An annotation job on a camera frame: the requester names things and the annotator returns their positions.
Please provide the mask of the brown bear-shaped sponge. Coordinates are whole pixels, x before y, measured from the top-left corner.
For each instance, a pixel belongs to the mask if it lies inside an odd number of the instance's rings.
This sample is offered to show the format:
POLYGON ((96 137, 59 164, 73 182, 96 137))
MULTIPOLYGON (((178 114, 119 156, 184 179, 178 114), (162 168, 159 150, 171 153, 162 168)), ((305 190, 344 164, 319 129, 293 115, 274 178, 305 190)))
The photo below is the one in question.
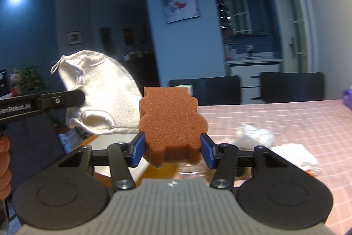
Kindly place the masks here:
POLYGON ((145 87, 140 100, 139 130, 145 133, 144 158, 153 166, 200 161, 200 135, 207 120, 186 87, 145 87))

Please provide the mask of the white plastic wrap flower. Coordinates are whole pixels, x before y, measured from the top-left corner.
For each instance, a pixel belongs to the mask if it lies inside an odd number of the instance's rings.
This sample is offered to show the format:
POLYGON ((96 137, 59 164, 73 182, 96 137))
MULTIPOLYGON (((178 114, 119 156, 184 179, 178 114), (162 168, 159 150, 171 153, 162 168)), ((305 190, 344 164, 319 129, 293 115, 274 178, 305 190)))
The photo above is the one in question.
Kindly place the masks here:
POLYGON ((274 134, 271 131, 244 123, 238 125, 234 140, 240 150, 254 150, 256 146, 270 148, 273 142, 274 134))

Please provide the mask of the white drawstring cloth bag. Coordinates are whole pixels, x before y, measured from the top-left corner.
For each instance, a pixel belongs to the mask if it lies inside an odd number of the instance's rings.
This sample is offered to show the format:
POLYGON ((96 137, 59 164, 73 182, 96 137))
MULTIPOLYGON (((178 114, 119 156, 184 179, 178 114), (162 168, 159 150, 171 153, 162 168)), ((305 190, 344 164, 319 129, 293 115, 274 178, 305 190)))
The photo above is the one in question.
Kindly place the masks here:
POLYGON ((80 90, 85 102, 66 110, 66 125, 92 135, 137 134, 139 88, 129 71, 103 53, 82 50, 61 58, 51 68, 67 91, 80 90))

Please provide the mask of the white gauze cloth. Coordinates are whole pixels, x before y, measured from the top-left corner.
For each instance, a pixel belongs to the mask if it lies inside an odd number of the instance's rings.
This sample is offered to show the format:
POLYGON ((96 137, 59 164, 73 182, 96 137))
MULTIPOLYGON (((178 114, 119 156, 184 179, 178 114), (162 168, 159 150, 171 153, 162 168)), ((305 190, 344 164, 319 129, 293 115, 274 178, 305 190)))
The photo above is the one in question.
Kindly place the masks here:
POLYGON ((271 150, 312 176, 320 174, 318 160, 302 144, 283 144, 273 146, 271 150))

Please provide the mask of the green potted plant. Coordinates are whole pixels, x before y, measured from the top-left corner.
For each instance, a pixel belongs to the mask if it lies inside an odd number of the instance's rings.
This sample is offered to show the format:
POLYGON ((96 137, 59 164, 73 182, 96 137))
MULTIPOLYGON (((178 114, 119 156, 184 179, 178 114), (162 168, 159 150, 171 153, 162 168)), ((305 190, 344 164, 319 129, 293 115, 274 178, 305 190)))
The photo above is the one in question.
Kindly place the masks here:
POLYGON ((48 92, 49 88, 39 74, 37 65, 33 63, 26 64, 18 72, 21 76, 21 94, 45 94, 48 92))

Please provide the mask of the orange white storage box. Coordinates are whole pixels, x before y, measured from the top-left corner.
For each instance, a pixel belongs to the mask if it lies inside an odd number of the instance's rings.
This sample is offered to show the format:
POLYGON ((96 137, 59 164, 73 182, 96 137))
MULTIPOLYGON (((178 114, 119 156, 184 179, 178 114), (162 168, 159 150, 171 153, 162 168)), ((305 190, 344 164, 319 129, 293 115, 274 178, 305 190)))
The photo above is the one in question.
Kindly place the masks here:
POLYGON ((115 191, 134 189, 145 179, 175 179, 178 172, 175 163, 155 168, 142 157, 136 168, 129 167, 129 143, 135 136, 130 135, 130 141, 126 142, 125 135, 93 135, 78 145, 78 149, 97 143, 103 145, 102 149, 92 151, 90 167, 94 168, 94 178, 115 191))

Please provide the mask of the black dining chair left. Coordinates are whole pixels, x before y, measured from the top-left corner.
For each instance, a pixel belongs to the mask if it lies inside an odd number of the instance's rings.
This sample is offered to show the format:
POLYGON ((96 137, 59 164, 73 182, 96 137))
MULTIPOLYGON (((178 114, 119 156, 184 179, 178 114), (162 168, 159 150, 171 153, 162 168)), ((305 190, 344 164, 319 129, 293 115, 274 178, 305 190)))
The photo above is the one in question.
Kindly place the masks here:
POLYGON ((193 96, 199 105, 238 105, 242 103, 241 82, 239 76, 215 78, 174 79, 169 87, 191 85, 193 96))

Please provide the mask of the black dining chair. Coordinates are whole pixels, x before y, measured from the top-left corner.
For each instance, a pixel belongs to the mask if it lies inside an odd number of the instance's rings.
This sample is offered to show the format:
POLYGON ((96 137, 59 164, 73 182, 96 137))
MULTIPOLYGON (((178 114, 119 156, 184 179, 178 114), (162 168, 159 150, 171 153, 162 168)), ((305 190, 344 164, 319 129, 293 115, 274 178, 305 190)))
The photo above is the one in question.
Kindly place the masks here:
POLYGON ((215 78, 174 79, 169 87, 191 85, 193 96, 199 105, 238 105, 242 103, 241 82, 239 76, 215 78))
POLYGON ((325 98, 325 76, 317 73, 262 72, 260 94, 266 103, 322 101, 325 98))

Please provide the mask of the white sideboard cabinet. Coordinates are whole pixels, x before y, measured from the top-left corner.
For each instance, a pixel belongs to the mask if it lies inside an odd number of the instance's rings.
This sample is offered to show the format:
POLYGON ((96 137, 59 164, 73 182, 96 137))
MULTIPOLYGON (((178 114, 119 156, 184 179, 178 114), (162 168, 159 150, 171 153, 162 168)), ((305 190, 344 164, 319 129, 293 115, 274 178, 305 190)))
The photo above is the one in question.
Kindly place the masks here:
POLYGON ((262 72, 280 72, 282 59, 267 57, 244 57, 226 62, 227 74, 239 76, 242 104, 263 103, 260 94, 262 72))

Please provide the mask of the black dining chair right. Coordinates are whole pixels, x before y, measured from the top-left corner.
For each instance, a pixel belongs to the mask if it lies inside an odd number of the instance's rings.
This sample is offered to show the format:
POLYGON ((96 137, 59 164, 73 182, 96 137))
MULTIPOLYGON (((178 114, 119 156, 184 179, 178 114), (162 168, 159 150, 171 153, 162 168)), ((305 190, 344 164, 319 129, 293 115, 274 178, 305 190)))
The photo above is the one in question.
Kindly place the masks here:
POLYGON ((325 98, 325 76, 317 73, 262 72, 260 94, 266 103, 322 101, 325 98))

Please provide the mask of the pink checkered tablecloth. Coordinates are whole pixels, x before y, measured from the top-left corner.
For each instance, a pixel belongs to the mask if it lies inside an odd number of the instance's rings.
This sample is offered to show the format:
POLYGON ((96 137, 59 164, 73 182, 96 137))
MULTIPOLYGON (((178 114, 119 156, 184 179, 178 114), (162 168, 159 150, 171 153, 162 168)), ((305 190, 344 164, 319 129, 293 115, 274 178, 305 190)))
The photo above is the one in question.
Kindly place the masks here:
POLYGON ((351 110, 341 100, 281 104, 200 106, 214 141, 234 138, 240 123, 266 128, 274 144, 302 144, 318 160, 334 207, 326 225, 335 234, 351 228, 351 110))

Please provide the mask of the white glass door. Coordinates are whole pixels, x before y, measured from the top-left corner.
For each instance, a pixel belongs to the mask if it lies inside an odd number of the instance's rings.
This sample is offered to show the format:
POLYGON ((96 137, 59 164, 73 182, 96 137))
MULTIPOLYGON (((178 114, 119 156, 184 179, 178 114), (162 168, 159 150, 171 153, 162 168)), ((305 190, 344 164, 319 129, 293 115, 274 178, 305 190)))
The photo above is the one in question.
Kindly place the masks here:
POLYGON ((316 37, 309 0, 275 0, 285 72, 316 72, 316 37))

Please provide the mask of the purple tissue pack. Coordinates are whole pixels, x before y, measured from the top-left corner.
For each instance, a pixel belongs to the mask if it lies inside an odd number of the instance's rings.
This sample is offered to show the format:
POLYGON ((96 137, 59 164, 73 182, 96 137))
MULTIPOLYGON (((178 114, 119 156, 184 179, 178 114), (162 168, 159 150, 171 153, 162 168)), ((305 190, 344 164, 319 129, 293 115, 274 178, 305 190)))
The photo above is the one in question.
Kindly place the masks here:
POLYGON ((352 88, 346 89, 343 93, 343 104, 352 109, 352 88))

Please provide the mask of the framed wall picture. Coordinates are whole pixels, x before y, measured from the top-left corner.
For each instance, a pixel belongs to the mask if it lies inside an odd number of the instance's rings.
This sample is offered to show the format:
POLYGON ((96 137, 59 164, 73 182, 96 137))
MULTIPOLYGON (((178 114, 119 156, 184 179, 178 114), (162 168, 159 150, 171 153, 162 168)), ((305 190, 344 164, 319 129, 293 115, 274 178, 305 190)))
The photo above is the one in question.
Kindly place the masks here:
POLYGON ((198 0, 162 0, 166 24, 200 16, 198 0))

